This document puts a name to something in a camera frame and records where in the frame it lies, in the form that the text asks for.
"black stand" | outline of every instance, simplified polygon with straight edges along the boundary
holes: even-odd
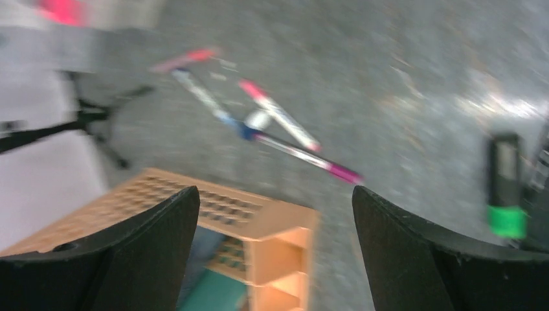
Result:
[[[76,120],[57,126],[52,126],[50,128],[40,128],[38,130],[27,131],[18,130],[19,126],[17,126],[17,122],[6,122],[5,130],[7,135],[6,137],[0,139],[0,154],[60,132],[82,130],[87,135],[93,137],[93,139],[97,142],[97,145],[110,159],[113,160],[118,168],[129,168],[129,161],[123,158],[116,150],[108,145],[108,141],[112,136],[113,117],[124,104],[137,97],[150,93],[153,91],[153,88],[150,86],[138,87],[137,89],[116,96],[114,103],[111,105],[103,106],[82,97],[80,86],[78,85],[77,73],[68,73],[68,77],[74,86],[74,92],[76,94],[76,100],[79,106],[79,109],[76,112]],[[91,125],[96,121],[106,122],[106,135],[92,132]]]

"black bottle with green cap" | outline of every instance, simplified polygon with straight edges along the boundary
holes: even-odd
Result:
[[[521,138],[502,133],[488,148],[488,213],[492,232],[504,238],[526,236],[526,213],[521,201]]]

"green cap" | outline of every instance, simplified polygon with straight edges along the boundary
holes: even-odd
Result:
[[[504,238],[526,237],[526,213],[518,206],[489,206],[490,228]]]

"tripod leg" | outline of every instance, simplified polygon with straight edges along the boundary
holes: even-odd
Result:
[[[94,140],[97,142],[97,145],[105,152],[105,154],[111,158],[118,168],[128,169],[130,163],[127,159],[124,159],[116,150],[110,147],[103,136],[98,134],[91,134]]]

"white eraser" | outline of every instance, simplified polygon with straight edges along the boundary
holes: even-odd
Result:
[[[247,127],[260,131],[266,129],[270,123],[271,116],[264,109],[258,109],[250,113],[248,117],[246,117],[246,120],[244,120],[244,124],[246,124]]]

